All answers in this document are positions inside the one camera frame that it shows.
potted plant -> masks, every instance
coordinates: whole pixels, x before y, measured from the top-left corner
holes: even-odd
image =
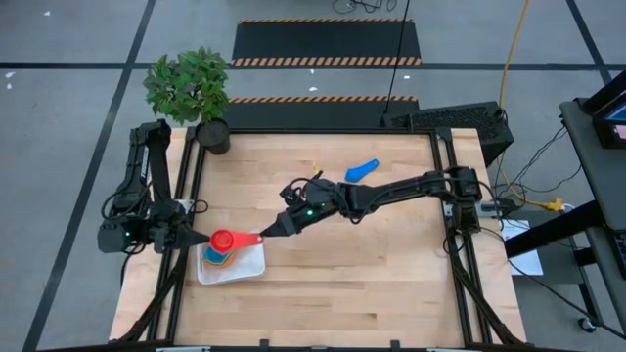
[[[155,114],[171,116],[181,125],[199,119],[198,142],[213,154],[228,152],[230,132],[221,119],[228,108],[224,93],[226,62],[219,53],[203,47],[180,53],[177,59],[168,61],[163,55],[148,70],[144,80],[146,101],[152,104]]]

yellow cable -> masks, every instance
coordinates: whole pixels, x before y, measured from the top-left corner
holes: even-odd
[[[500,99],[498,100],[498,105],[501,109],[504,108],[504,100],[505,100],[505,87],[507,86],[507,73],[509,72],[509,65],[511,64],[511,60],[513,59],[513,53],[515,51],[515,46],[517,46],[517,40],[519,39],[519,35],[521,34],[521,29],[523,28],[524,22],[526,21],[526,15],[528,15],[528,4],[530,0],[524,0],[524,7],[521,10],[521,17],[519,18],[519,22],[517,23],[517,31],[515,32],[515,36],[513,38],[513,42],[511,43],[511,49],[509,49],[509,55],[507,56],[507,61],[505,62],[505,67],[502,70],[502,82],[500,83]],[[502,162],[502,157],[498,156],[498,163]],[[563,199],[557,198],[555,201],[536,201],[525,199],[520,196],[519,193],[513,188],[511,182],[509,182],[509,178],[505,173],[505,170],[500,168],[500,173],[505,179],[507,183],[508,189],[513,191],[513,194],[520,200],[527,202],[529,204],[543,206],[544,208],[552,211],[559,211],[563,205]]]

white paper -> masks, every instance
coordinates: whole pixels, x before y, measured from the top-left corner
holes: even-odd
[[[530,226],[528,221],[525,220],[503,220],[504,228],[502,229],[502,237],[505,240],[514,238],[515,236],[525,232]],[[544,270],[541,268],[541,261],[539,261],[539,254],[536,250],[529,251],[521,254],[511,261],[515,264],[519,270],[531,276],[542,276]],[[522,275],[516,268],[511,267],[511,275]]]

gray floor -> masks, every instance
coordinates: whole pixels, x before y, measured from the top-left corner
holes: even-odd
[[[200,45],[229,60],[236,21],[280,18],[398,18],[397,8],[349,15],[332,11],[331,0],[157,0],[137,62]],[[622,0],[576,0],[598,49],[608,64],[625,64]],[[148,0],[0,0],[2,63],[124,63]],[[425,63],[503,63],[522,1],[415,0],[416,23]],[[593,64],[565,0],[533,0],[514,62]],[[5,74],[14,72],[11,77]],[[108,116],[121,70],[1,69],[0,346],[21,350],[50,270],[67,229],[96,142]],[[107,340],[117,301],[121,256],[96,247],[100,204],[122,178],[128,130],[154,119],[134,70],[115,117],[102,163],[78,227],[67,268],[38,348],[67,347]],[[308,69],[229,72],[231,97],[384,95],[390,70]],[[420,98],[422,108],[497,100],[497,70],[401,70],[394,94]],[[588,96],[603,86],[596,70],[512,71],[505,108],[515,143],[504,169],[510,175],[559,129],[559,103]],[[318,90],[310,92],[311,87]],[[524,183],[548,189],[571,174],[579,161],[567,138],[557,141],[533,166]],[[490,168],[492,181],[495,168]],[[534,199],[563,197],[579,205],[592,195],[583,175],[557,191]],[[602,279],[594,268],[597,287]],[[529,341],[541,346],[589,351],[623,350],[624,341],[604,331],[587,334],[579,316],[549,293],[515,280]],[[582,304],[575,286],[557,289]],[[605,291],[597,289],[607,321],[617,326]]]

blue plastic toy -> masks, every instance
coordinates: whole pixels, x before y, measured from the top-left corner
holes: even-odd
[[[379,167],[379,160],[373,159],[361,166],[350,168],[345,172],[345,182],[357,183],[377,167]]]

